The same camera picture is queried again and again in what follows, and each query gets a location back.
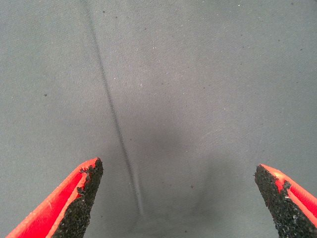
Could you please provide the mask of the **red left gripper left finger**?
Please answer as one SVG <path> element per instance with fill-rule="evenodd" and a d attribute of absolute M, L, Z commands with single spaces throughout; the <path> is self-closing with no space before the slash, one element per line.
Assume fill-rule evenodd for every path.
<path fill-rule="evenodd" d="M 82 238 L 102 175 L 100 158 L 83 162 L 8 237 Z"/>

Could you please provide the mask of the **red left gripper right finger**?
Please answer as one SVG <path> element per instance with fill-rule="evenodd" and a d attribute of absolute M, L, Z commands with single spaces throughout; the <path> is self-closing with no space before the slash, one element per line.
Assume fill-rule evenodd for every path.
<path fill-rule="evenodd" d="M 289 176 L 265 164 L 256 168 L 255 183 L 280 238 L 317 236 L 317 198 Z"/>

